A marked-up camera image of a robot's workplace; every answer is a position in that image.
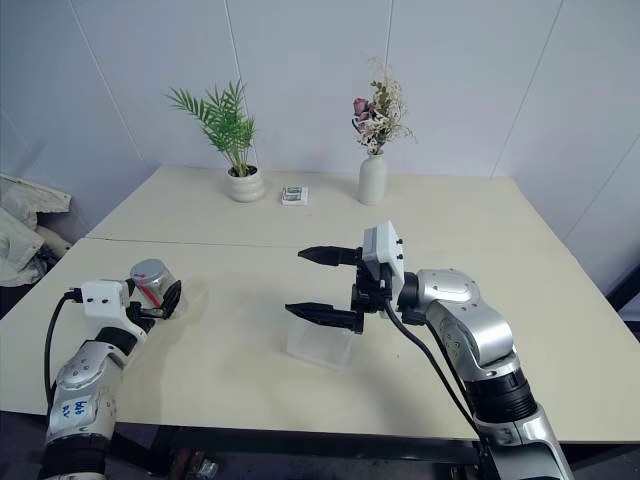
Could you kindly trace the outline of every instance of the black cable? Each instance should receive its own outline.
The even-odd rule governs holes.
[[[438,335],[438,332],[436,332],[435,327],[433,325],[431,325],[430,322],[427,322],[426,325],[427,325],[427,328],[429,329],[429,331],[431,332],[431,335],[433,336],[433,339],[438,344],[438,348],[440,349],[440,353],[442,353],[442,356],[444,357],[445,362],[447,362],[447,366],[449,367],[449,371],[451,372],[451,375],[453,375],[453,379],[456,381],[456,385],[458,385],[458,389],[460,390],[460,394],[462,395],[462,398],[464,398],[464,403],[467,404],[467,408],[469,409],[469,411],[473,415],[473,413],[474,413],[473,412],[473,405],[471,404],[471,401],[469,400],[469,396],[467,395],[467,389],[464,388],[464,385],[462,384],[462,380],[460,380],[460,377],[456,373],[456,370],[453,367],[453,363],[451,363],[451,358],[449,358],[449,353],[447,352],[447,349],[444,347],[444,344],[442,343],[442,340],[440,340],[440,336]]]
[[[82,293],[80,289],[75,288],[72,291],[66,292],[62,298],[58,301],[51,320],[49,321],[49,328],[47,329],[47,338],[44,341],[44,391],[47,396],[47,414],[53,406],[53,392],[54,387],[51,385],[51,340],[53,338],[53,329],[58,321],[60,310],[64,302],[67,300],[82,301]]]
[[[422,353],[424,353],[427,356],[427,358],[429,359],[429,362],[431,363],[431,366],[434,368],[434,370],[438,374],[438,377],[440,378],[440,381],[442,382],[445,389],[451,396],[453,403],[456,404],[456,407],[458,407],[458,410],[460,410],[460,413],[465,418],[465,420],[469,423],[469,426],[473,429],[473,431],[479,435],[478,428],[476,427],[475,423],[473,423],[473,420],[471,419],[471,416],[469,415],[469,413],[467,413],[467,411],[464,409],[464,406],[462,405],[462,403],[460,403],[458,396],[453,391],[453,388],[451,388],[451,384],[447,380],[447,377],[444,376],[444,373],[442,372],[440,365],[438,365],[438,362],[436,362],[436,359],[431,353],[431,350],[429,350],[429,347],[427,347],[422,342],[422,340],[416,337],[413,333],[411,333],[411,331],[407,327],[405,327],[402,324],[402,322],[400,321],[396,313],[393,311],[393,308],[391,307],[391,303],[389,302],[389,300],[385,301],[384,310],[385,312],[387,312],[387,315],[389,316],[393,324],[396,326],[396,328],[400,330],[400,333],[402,333],[405,337],[411,340],[411,342],[413,342],[420,350],[422,350]]]

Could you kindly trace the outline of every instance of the palm plant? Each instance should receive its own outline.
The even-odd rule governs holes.
[[[196,117],[201,129],[211,143],[231,162],[232,173],[246,177],[252,172],[247,165],[247,155],[255,134],[253,117],[248,117],[243,108],[244,86],[238,81],[218,92],[205,90],[207,99],[194,98],[187,90],[171,88],[167,97],[173,106]]]

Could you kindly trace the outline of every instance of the white wall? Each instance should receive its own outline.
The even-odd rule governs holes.
[[[351,102],[370,93],[367,59],[378,56],[403,85],[419,140],[386,148],[393,172],[514,176],[604,290],[640,262],[639,2],[1,8],[0,170],[72,193],[72,237],[159,164],[224,166],[169,108],[169,86],[201,93],[241,78],[263,168],[357,171]]]

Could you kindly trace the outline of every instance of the floor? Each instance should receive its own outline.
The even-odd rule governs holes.
[[[150,425],[119,424],[117,430],[149,445],[155,434]],[[22,416],[0,412],[0,480],[35,479],[39,470],[44,432]],[[419,461],[359,460],[265,454],[225,454],[216,459],[221,468],[216,480],[440,480],[441,470]],[[108,461],[113,480],[148,479],[144,472]],[[606,462],[581,469],[576,480],[640,479],[638,449]]]

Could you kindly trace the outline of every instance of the small box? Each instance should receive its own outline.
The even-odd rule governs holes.
[[[307,187],[288,186],[282,189],[281,201],[283,205],[306,205],[309,197]]]

